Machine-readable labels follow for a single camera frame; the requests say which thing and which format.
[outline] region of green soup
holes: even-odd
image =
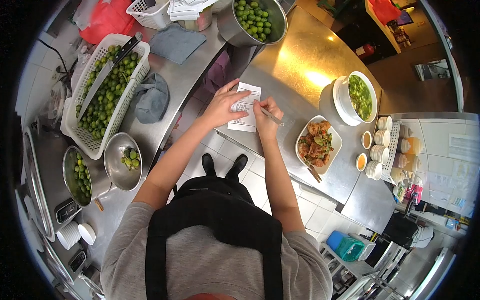
[[[357,115],[364,121],[372,114],[372,96],[367,84],[357,75],[348,79],[350,100]]]

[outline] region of hand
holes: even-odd
[[[273,122],[269,117],[267,117],[260,106],[268,110],[272,115],[279,118],[280,120],[283,117],[283,111],[281,111],[273,100],[272,97],[268,97],[262,102],[257,100],[253,101],[253,113],[255,114],[255,119],[257,122],[257,131],[262,142],[268,140],[276,140],[276,130],[278,129],[278,124]]]
[[[231,110],[233,103],[252,93],[251,91],[240,93],[237,93],[237,91],[230,91],[230,89],[238,83],[239,79],[237,78],[221,87],[215,93],[212,102],[210,102],[204,114],[200,117],[207,126],[213,129],[231,120],[248,116],[246,111],[232,112]]]

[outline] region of white tile floor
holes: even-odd
[[[204,111],[208,101],[201,101],[192,97],[182,112],[179,127],[172,131],[173,142],[175,142],[185,130],[190,127],[195,118]],[[190,162],[180,177],[177,187],[193,177],[204,176],[201,157],[209,153],[214,159],[215,171],[218,176],[224,177],[233,165],[233,161],[240,155],[248,157],[246,168],[239,174],[240,182],[245,185],[252,196],[256,206],[271,214],[270,203],[265,186],[264,160],[250,153],[236,144],[225,140],[215,131],[210,132],[194,151]],[[362,233],[366,228],[343,217],[335,211],[336,204],[330,200],[307,191],[302,191],[300,185],[292,181],[293,189],[297,195],[300,215],[305,228],[309,234],[316,237],[319,242],[328,238],[333,230],[345,233]]]

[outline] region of gray towel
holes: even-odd
[[[165,79],[157,73],[148,75],[133,92],[135,116],[140,123],[158,122],[167,111],[170,94]]]
[[[157,31],[148,44],[150,52],[181,65],[206,40],[203,34],[173,23]]]

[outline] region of red bag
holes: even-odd
[[[370,1],[370,3],[373,3],[373,12],[383,25],[386,25],[391,20],[395,20],[402,14],[390,0],[374,0]]]
[[[111,33],[126,35],[135,22],[135,18],[126,12],[131,4],[130,0],[100,0],[92,11],[90,25],[78,30],[80,36],[90,44],[98,44]]]

